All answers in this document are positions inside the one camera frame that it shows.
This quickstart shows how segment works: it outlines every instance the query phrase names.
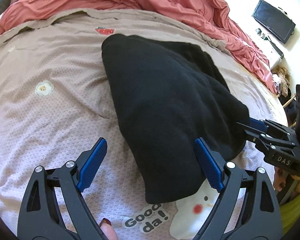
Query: red painted fingernail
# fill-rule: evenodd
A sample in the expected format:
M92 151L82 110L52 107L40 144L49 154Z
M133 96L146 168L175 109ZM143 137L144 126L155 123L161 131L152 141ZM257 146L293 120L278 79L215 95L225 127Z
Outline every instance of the red painted fingernail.
M109 219L106 219L106 218L103 218L103 219L102 219L102 221L100 222L99 226L101 227L102 224L104 224L104 223L112 226L110 220L109 220Z

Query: pink blanket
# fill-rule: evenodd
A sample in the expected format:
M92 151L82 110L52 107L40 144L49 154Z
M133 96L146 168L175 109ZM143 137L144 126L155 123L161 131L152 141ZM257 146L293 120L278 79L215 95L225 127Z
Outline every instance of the pink blanket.
M0 35L26 21L47 19L72 8L142 9L181 21L213 39L226 41L233 57L276 93L271 72L262 63L268 65L269 61L229 18L230 9L224 0L19 0L3 14Z

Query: black flat screen monitor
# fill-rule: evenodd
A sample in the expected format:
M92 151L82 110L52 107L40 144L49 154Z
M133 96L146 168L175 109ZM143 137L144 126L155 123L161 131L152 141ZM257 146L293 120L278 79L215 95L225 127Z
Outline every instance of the black flat screen monitor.
M287 43L296 26L295 23L279 9L263 0L259 1L252 17L284 44Z

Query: black fabric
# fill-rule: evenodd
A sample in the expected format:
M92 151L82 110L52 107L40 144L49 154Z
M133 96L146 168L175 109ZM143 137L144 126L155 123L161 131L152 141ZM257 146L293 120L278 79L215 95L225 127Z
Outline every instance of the black fabric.
M102 59L148 203L197 192L205 179L193 150L198 137L225 160L243 149L235 123L249 123L248 109L199 46L116 34L103 42Z

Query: yellow green garment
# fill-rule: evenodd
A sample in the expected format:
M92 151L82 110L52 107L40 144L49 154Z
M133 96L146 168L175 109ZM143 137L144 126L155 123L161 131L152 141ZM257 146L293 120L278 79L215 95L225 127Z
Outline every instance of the yellow green garment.
M300 217L300 194L289 203L280 207L283 233L289 231Z

